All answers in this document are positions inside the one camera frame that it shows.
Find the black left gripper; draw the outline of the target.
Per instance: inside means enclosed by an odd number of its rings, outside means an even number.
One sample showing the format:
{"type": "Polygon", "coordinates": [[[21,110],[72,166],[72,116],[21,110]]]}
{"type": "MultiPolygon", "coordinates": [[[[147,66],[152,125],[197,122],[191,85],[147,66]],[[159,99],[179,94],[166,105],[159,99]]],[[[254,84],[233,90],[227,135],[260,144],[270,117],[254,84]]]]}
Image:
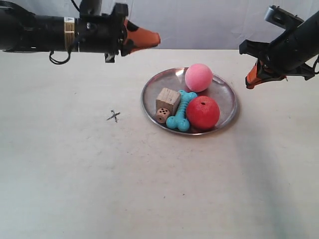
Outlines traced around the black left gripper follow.
{"type": "Polygon", "coordinates": [[[160,44],[160,35],[157,32],[138,27],[126,19],[129,13],[126,3],[114,3],[109,14],[102,13],[101,7],[101,0],[80,2],[76,21],[78,52],[103,53],[106,63],[114,63],[123,43],[124,56],[143,50],[144,47],[156,47],[160,44]]]}

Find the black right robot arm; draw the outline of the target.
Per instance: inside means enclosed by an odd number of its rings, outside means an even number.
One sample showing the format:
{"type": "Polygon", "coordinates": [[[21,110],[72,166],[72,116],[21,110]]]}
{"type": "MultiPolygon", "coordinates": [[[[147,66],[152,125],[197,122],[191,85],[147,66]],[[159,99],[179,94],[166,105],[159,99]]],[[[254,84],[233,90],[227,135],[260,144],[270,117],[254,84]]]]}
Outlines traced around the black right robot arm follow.
{"type": "Polygon", "coordinates": [[[316,65],[309,66],[306,62],[319,55],[319,14],[303,21],[296,15],[272,8],[266,21],[285,31],[270,43],[244,40],[240,44],[240,54],[257,59],[245,78],[247,89],[288,76],[301,76],[307,81],[318,74],[316,65]]]}

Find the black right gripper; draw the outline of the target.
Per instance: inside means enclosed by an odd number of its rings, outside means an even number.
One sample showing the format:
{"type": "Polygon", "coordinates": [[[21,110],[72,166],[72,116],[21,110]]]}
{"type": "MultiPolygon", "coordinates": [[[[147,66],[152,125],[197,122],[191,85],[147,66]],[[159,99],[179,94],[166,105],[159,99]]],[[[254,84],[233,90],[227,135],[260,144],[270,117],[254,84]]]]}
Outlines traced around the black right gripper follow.
{"type": "Polygon", "coordinates": [[[309,80],[318,74],[316,66],[311,67],[306,62],[319,54],[319,21],[308,19],[271,43],[245,40],[239,46],[239,53],[257,59],[245,78],[247,89],[282,81],[287,76],[302,76],[309,80]]]}

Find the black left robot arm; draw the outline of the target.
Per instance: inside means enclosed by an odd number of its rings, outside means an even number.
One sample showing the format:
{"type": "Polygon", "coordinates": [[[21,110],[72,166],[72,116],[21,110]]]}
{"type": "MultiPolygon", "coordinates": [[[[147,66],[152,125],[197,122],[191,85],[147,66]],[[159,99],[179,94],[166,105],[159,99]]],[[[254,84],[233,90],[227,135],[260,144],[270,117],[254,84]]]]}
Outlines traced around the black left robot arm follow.
{"type": "Polygon", "coordinates": [[[0,49],[8,53],[47,52],[55,65],[66,64],[72,52],[103,53],[106,63],[117,55],[154,48],[160,35],[128,20],[126,3],[115,3],[110,14],[101,12],[100,0],[83,0],[78,17],[37,15],[0,2],[0,49]]]}

